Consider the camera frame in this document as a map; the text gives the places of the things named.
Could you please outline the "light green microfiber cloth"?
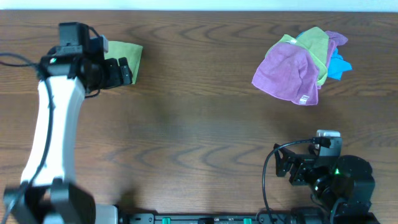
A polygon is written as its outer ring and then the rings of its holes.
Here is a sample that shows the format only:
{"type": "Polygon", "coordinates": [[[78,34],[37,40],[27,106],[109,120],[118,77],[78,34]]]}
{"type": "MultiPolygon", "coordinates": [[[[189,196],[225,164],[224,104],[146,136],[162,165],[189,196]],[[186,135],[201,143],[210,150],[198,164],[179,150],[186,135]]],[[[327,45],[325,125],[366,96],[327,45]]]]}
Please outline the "light green microfiber cloth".
{"type": "Polygon", "coordinates": [[[141,45],[120,41],[109,41],[108,52],[104,54],[104,58],[119,59],[126,57],[128,66],[132,72],[132,84],[134,85],[139,72],[142,51],[143,46],[141,45]]]}

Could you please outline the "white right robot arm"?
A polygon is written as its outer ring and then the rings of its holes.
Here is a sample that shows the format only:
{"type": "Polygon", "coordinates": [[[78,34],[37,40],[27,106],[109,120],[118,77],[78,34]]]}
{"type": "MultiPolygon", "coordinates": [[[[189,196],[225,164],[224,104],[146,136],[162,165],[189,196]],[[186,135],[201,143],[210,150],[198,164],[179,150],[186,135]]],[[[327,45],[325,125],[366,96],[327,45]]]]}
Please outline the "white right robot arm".
{"type": "Polygon", "coordinates": [[[276,175],[290,174],[291,185],[307,185],[328,223],[378,223],[371,213],[375,188],[373,168],[358,156],[342,156],[341,145],[310,144],[308,154],[274,145],[276,175]]]}

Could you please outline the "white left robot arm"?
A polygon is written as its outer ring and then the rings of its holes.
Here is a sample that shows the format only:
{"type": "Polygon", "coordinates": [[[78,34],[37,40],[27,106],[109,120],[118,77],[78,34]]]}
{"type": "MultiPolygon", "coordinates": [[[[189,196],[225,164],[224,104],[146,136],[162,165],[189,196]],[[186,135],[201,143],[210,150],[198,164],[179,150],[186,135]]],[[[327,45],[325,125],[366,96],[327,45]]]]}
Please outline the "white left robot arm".
{"type": "Polygon", "coordinates": [[[75,138],[83,101],[135,83],[140,57],[48,54],[35,65],[39,113],[18,187],[4,191],[6,215],[18,223],[125,223],[115,205],[98,205],[75,182],[75,138]]]}

